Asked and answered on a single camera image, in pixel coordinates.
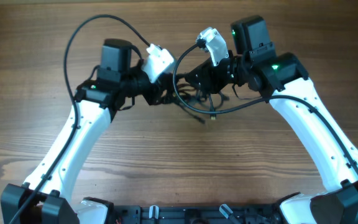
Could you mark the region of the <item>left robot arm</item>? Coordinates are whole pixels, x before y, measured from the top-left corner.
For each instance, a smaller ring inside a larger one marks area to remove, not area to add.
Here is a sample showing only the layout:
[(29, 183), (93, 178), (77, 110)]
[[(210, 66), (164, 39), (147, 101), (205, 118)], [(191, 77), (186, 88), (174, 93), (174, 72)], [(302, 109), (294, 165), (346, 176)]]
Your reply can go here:
[(76, 89), (70, 115), (46, 156), (20, 186), (9, 184), (0, 202), (4, 223), (119, 223), (114, 204), (84, 198), (70, 204), (78, 174), (94, 144), (107, 130), (126, 98), (142, 95), (156, 105), (158, 78), (172, 71), (174, 56), (158, 45), (147, 47), (147, 58), (131, 66), (139, 49), (121, 39), (106, 39), (101, 62)]

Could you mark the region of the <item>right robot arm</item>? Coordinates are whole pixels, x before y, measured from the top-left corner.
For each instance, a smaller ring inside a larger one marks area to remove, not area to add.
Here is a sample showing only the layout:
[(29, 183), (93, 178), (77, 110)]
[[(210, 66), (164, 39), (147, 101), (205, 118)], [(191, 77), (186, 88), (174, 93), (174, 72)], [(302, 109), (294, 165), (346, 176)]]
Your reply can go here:
[(291, 53), (277, 55), (264, 19), (247, 17), (231, 24), (235, 51), (211, 27), (195, 45), (210, 58), (186, 81), (204, 94), (226, 85), (247, 85), (291, 126), (323, 181), (321, 194), (295, 193), (271, 205), (267, 223), (358, 223), (358, 149), (318, 96), (306, 68)]

